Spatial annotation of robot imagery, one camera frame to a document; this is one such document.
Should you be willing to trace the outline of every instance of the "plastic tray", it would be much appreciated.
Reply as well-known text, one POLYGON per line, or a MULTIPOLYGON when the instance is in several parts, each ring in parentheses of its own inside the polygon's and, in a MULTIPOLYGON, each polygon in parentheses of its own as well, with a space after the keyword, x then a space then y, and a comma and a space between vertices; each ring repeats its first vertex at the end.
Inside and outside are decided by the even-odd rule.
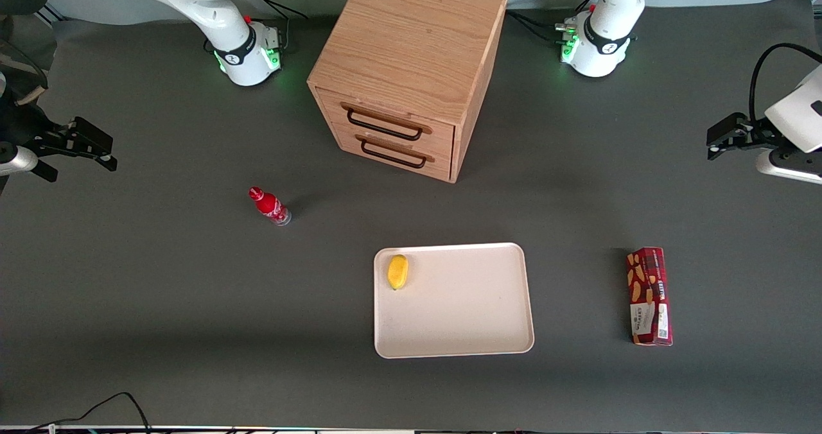
POLYGON ((374 257, 374 347, 383 358, 528 352, 534 323, 525 254, 514 243, 385 248, 374 257), (408 258, 405 287, 387 280, 408 258))

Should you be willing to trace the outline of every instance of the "drawer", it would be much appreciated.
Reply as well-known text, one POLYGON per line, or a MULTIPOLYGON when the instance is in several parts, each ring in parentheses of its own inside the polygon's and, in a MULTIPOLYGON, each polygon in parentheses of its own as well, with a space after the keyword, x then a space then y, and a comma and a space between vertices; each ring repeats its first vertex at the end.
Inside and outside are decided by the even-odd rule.
POLYGON ((344 151, 434 179, 450 181, 450 148, 444 153, 441 150, 424 150, 411 145, 413 142, 385 138, 384 134, 337 122, 332 122, 331 129, 344 151))
POLYGON ((317 96, 326 119, 333 124, 348 126, 360 135, 368 133, 370 137, 390 141, 402 148, 446 156, 446 161, 451 159, 454 126, 381 112, 354 98, 325 89, 318 88, 317 96))

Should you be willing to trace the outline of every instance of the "wooden box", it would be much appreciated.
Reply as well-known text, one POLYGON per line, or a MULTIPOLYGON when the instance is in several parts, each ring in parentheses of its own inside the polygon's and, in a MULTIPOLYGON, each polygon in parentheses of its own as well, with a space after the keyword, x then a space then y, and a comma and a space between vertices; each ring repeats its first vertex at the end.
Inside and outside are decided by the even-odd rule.
POLYGON ((308 77, 342 150, 456 182, 507 0, 349 0, 308 77))

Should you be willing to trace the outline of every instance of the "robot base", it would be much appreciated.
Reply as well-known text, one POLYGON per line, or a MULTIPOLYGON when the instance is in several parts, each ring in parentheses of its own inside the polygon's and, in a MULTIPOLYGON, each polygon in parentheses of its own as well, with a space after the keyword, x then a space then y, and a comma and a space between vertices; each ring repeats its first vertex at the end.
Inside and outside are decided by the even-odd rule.
POLYGON ((258 85, 281 67, 279 35, 276 28, 269 28, 261 22, 251 22, 249 27, 256 33, 256 42, 252 51, 243 59, 243 63, 230 65, 214 53, 221 71, 228 75, 232 82, 241 86, 258 85))
MULTIPOLYGON (((564 23, 569 27, 581 28, 589 15, 591 13, 586 10, 576 16, 567 18, 564 23)), ((628 48, 628 44, 631 42, 631 40, 628 40, 614 53, 604 55, 599 53, 596 45, 588 40, 584 31, 577 31, 577 36, 578 39, 573 43, 573 47, 563 46, 560 61, 571 65, 579 73, 591 78, 601 78, 611 74, 611 71, 614 71, 614 68, 617 68, 616 66, 625 60, 625 49, 628 48)))

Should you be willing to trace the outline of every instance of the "box label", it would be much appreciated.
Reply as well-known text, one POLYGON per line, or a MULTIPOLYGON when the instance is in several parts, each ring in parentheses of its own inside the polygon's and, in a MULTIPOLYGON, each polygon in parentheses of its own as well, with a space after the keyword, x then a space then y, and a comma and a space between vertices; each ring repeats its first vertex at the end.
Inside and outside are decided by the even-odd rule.
POLYGON ((631 304, 631 331, 634 334, 649 334, 654 323, 654 303, 631 304))

